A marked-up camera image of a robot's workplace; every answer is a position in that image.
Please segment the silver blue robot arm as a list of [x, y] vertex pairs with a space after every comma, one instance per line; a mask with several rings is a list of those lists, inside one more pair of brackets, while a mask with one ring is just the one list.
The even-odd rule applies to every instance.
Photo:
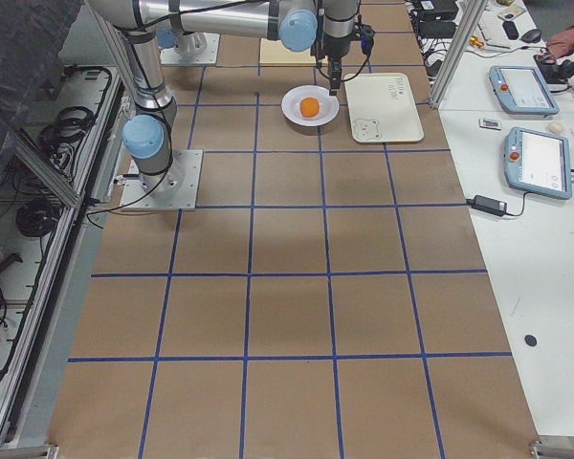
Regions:
[[121, 74], [133, 85], [140, 114], [172, 118], [176, 100], [163, 66], [215, 63], [221, 35], [310, 53], [330, 95], [348, 81], [342, 60], [352, 43], [364, 56], [374, 47], [373, 29], [363, 23], [356, 1], [92, 1], [89, 7], [118, 36], [111, 51], [126, 60]]

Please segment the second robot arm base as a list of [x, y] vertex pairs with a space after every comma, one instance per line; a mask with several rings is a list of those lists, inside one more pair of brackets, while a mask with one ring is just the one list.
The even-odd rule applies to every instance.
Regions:
[[206, 50], [208, 42], [203, 33], [175, 32], [169, 29], [156, 31], [158, 45], [162, 50], [172, 50], [177, 55], [191, 57]]

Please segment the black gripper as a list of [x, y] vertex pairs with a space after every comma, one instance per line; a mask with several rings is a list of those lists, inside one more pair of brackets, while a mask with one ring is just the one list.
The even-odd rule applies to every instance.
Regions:
[[322, 34], [320, 54], [328, 60], [329, 94], [335, 96], [342, 85], [342, 59], [349, 53], [351, 35], [334, 37], [327, 33]]

